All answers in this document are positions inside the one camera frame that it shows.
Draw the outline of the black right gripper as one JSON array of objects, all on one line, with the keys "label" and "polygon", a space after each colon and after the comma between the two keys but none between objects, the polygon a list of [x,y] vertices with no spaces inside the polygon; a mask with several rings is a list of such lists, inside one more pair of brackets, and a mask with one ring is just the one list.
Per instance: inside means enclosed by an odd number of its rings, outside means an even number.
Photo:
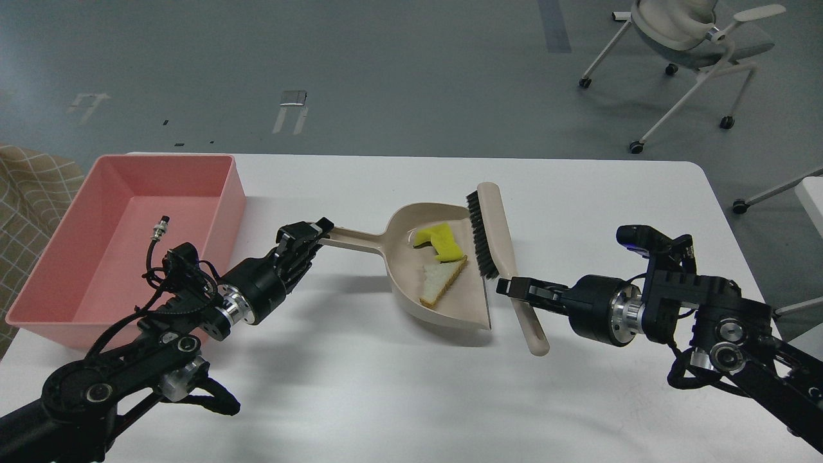
[{"label": "black right gripper", "polygon": [[567,290],[563,284],[530,277],[500,278],[496,292],[533,308],[568,316],[574,333],[623,347],[642,333],[640,288],[614,277],[586,275]]}]

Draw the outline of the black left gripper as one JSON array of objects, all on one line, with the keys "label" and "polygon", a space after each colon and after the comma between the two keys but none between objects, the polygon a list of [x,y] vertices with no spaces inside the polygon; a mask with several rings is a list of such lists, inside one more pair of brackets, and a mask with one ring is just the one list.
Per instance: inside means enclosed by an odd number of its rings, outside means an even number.
[{"label": "black left gripper", "polygon": [[318,241],[329,239],[332,221],[296,222],[279,228],[275,250],[246,258],[222,276],[226,307],[239,310],[238,318],[258,325],[284,302],[312,266]]}]

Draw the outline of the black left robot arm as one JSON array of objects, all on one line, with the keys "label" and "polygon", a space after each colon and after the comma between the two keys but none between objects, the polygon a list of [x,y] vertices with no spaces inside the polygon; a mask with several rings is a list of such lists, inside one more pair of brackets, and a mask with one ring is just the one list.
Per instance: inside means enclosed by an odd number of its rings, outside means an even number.
[{"label": "black left robot arm", "polygon": [[333,223],[296,222],[276,246],[223,275],[186,242],[147,264],[154,294],[106,329],[78,361],[59,367],[41,396],[2,418],[3,462],[101,462],[114,441],[159,403],[239,413],[229,390],[209,375],[200,329],[225,340],[236,323],[258,325],[296,287]]}]

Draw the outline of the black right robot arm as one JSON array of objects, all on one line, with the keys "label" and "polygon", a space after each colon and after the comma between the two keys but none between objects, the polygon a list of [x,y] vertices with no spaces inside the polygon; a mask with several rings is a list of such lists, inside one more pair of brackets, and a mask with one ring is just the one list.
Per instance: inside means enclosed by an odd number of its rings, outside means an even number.
[{"label": "black right robot arm", "polygon": [[574,286],[499,280],[497,293],[562,314],[585,339],[623,347],[644,335],[675,355],[671,387],[712,386],[753,399],[788,431],[821,450],[821,361],[772,333],[774,310],[726,278],[699,275],[691,235],[620,226],[615,240],[647,260],[643,286],[586,275]]}]

